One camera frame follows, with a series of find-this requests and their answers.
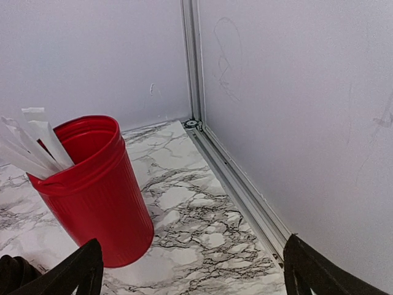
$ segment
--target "red cup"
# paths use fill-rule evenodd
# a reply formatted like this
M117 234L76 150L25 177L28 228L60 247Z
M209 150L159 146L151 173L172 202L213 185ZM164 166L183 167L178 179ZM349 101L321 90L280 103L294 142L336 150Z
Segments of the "red cup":
M57 220L82 246L97 238L105 267L138 260L154 228L116 120L86 116L55 128L75 166L45 180L28 174Z

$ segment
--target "metal corner post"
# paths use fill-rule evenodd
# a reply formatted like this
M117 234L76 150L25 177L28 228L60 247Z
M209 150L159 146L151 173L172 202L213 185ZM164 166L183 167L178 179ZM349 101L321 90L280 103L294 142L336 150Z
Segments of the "metal corner post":
M203 71L197 0L181 0L192 119L204 121Z

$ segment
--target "pencil scribble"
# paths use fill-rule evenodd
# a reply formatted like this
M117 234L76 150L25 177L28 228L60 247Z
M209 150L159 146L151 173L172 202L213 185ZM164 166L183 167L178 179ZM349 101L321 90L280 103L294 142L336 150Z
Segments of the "pencil scribble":
M220 88L232 100L240 101L239 95L236 94L236 88L239 87L243 75L243 48L239 29L230 18L222 17L216 23L213 33L220 47L218 60Z
M379 131L381 130L381 128L391 128L393 125L393 114L390 112L390 108L392 107L392 102L393 102L393 90L392 90L391 94L389 95L389 98L387 99L382 116L380 118L373 119L373 122L376 123L376 128L375 128L373 134L371 135L371 140L369 142L370 143L369 152L366 156L366 159L362 162L362 165L357 170L356 181L355 181L356 185L357 185L360 173L363 170L364 165L367 163L367 161L370 159L370 157L374 153L374 145L376 143L376 138L377 138Z

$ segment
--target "white wall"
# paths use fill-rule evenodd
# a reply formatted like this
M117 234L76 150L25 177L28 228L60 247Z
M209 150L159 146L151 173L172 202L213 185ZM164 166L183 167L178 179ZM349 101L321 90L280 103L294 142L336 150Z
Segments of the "white wall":
M190 117L179 0L0 2L0 114L54 125L108 114L122 129Z
M306 242L393 293L393 2L200 1L206 120Z

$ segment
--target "marble pattern surface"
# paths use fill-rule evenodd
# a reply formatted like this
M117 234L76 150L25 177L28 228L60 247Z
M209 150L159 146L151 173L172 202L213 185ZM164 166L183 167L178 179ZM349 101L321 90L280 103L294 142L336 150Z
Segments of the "marble pattern surface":
M154 222L148 252L106 269L104 295L284 295L282 270L253 234L179 122L123 134ZM76 249L23 172L0 168L0 256L43 272Z

